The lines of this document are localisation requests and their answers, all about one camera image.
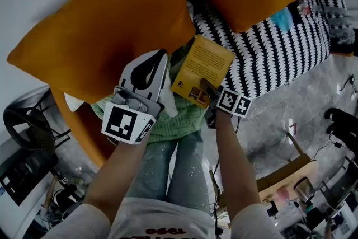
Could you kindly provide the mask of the black white striped throw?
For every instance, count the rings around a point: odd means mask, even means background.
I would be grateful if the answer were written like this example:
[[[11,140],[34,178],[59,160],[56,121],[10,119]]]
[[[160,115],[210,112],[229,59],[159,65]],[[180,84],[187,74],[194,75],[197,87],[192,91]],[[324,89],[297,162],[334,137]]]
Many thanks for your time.
[[[246,32],[235,33],[208,0],[189,0],[196,32],[235,55],[224,87],[254,99],[296,79],[331,54],[328,23],[313,6],[346,8],[345,1],[303,1],[309,4],[311,14],[300,14],[299,1],[290,4],[293,25],[288,32],[266,19]]]

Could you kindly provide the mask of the grey knitted scarf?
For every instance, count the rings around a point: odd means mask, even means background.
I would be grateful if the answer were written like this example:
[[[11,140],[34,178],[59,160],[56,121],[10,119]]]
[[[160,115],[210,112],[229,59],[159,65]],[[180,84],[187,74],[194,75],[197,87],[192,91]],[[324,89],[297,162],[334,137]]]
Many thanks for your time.
[[[331,54],[353,56],[355,31],[348,10],[320,4],[314,5],[313,11],[322,14],[328,23]]]

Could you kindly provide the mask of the person's blue jeans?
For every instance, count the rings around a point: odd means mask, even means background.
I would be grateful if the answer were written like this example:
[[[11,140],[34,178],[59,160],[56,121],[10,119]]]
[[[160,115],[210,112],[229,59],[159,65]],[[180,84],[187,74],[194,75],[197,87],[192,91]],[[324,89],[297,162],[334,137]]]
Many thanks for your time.
[[[154,199],[210,213],[200,131],[155,142],[145,149],[140,169],[126,196]]]

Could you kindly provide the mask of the black round chair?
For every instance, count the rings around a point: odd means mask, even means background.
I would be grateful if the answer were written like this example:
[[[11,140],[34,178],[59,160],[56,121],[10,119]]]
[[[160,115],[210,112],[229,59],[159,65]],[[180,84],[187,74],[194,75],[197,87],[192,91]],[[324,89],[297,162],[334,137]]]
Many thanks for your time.
[[[36,151],[42,149],[48,154],[54,154],[57,147],[70,139],[70,129],[60,133],[51,128],[42,107],[42,102],[52,95],[51,89],[41,95],[34,106],[24,107],[19,102],[10,104],[3,112],[4,125],[23,149]]]

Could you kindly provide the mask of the blue fluffy toy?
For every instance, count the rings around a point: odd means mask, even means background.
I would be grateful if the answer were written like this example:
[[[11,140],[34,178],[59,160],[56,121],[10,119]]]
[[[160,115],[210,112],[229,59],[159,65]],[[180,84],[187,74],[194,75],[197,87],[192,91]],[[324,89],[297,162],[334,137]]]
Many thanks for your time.
[[[287,7],[273,14],[270,19],[283,32],[288,32],[293,25],[293,17]]]

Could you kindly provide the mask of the round wooden table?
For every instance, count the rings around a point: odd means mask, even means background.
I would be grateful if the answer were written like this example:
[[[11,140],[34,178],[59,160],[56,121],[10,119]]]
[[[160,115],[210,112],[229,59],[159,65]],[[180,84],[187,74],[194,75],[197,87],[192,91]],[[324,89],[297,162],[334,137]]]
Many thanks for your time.
[[[282,168],[257,180],[261,203],[265,206],[274,202],[278,208],[281,208],[286,204],[286,202],[281,202],[277,198],[276,192],[280,187],[286,185],[290,194],[290,200],[295,200],[298,196],[293,188],[301,178],[307,177],[312,184],[317,180],[318,161],[311,159],[304,153],[289,132],[287,132],[286,135],[293,142],[299,156]]]

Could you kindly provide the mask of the person's white printed shirt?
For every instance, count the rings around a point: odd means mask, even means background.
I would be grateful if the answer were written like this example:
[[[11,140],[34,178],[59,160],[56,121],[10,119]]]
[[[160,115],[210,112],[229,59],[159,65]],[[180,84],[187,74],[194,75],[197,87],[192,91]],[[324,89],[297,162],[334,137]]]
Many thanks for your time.
[[[240,211],[231,239],[284,239],[261,204]],[[207,213],[153,199],[125,198],[113,222],[98,208],[81,204],[42,239],[216,239]]]

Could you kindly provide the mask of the small pink toy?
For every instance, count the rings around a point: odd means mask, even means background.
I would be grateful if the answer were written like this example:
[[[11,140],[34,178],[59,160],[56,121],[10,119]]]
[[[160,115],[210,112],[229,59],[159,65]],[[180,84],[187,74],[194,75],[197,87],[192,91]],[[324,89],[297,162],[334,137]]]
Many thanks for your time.
[[[303,0],[299,0],[297,9],[302,16],[307,16],[307,15],[311,14],[309,4],[307,4]]]

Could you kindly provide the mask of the person's left forearm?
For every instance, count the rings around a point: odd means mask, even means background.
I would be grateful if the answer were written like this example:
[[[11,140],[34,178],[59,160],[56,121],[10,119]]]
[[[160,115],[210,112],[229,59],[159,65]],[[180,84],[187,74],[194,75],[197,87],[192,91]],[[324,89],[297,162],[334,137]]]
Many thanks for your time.
[[[88,188],[84,203],[98,208],[110,222],[140,167],[147,141],[145,138],[140,144],[120,142]]]

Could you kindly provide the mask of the small pink item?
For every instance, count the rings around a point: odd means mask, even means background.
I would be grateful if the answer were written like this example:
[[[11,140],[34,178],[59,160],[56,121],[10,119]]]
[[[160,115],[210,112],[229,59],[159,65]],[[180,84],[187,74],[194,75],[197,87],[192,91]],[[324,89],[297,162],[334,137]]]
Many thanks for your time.
[[[276,194],[277,194],[277,198],[281,202],[287,202],[287,200],[290,200],[290,194],[289,194],[289,191],[288,191],[286,185],[277,189]]]

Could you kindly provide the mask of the steel kettle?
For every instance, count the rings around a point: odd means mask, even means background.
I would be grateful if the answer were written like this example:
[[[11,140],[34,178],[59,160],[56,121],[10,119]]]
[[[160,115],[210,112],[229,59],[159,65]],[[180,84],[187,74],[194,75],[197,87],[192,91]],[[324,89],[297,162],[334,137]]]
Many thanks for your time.
[[[299,199],[304,203],[308,204],[312,201],[315,195],[315,190],[310,180],[307,177],[301,178],[295,185],[294,191]]]

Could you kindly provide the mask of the yellow book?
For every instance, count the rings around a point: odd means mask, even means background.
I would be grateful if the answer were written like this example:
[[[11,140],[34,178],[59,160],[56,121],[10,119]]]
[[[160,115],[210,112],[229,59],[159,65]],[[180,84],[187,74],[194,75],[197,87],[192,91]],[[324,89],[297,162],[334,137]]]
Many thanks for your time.
[[[172,84],[172,92],[202,109],[207,109],[210,98],[201,88],[201,79],[218,88],[234,58],[235,55],[230,50],[201,35],[196,36]]]

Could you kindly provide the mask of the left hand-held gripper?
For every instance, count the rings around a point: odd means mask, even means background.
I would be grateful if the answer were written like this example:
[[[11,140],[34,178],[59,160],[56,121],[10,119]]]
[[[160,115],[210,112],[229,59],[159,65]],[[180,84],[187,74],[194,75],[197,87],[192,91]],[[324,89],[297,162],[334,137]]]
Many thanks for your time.
[[[115,145],[140,144],[150,133],[164,105],[157,102],[164,85],[168,54],[164,49],[142,54],[128,63],[105,105],[101,133]]]

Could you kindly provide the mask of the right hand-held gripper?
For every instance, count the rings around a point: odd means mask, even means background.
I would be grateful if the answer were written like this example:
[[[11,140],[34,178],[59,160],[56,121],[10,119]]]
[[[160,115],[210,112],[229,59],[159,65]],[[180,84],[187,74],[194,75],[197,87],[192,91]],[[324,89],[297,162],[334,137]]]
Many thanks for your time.
[[[204,78],[200,80],[200,86],[211,99],[214,99],[211,101],[205,113],[205,121],[209,129],[215,128],[217,109],[239,118],[245,118],[247,116],[252,103],[250,98],[227,88],[223,88],[223,86],[215,88]]]

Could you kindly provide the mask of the black case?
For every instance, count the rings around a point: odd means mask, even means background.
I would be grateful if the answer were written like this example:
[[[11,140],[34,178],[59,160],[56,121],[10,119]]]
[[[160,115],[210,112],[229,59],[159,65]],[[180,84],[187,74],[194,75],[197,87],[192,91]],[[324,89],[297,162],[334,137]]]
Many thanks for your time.
[[[21,205],[57,163],[55,154],[50,155],[43,150],[19,149],[0,164],[0,185],[17,205]]]

